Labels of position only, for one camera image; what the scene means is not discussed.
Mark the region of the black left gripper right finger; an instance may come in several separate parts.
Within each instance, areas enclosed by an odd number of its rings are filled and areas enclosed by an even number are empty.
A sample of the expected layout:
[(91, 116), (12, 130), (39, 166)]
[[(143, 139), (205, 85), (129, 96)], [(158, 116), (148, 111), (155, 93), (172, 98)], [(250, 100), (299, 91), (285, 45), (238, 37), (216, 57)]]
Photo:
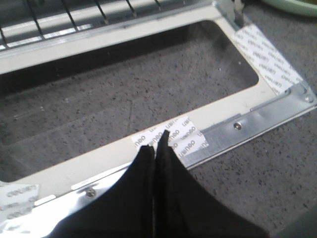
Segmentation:
[(260, 226), (236, 214), (208, 193), (168, 145), (158, 142), (155, 159), (155, 235), (158, 238), (267, 238)]

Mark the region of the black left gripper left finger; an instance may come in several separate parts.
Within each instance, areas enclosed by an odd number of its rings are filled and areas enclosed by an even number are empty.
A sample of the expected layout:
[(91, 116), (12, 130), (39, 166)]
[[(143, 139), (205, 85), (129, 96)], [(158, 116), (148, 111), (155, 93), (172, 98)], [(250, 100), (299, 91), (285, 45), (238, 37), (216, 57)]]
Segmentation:
[(155, 152), (142, 146), (123, 176), (88, 206), (58, 223), (53, 238), (150, 238)]

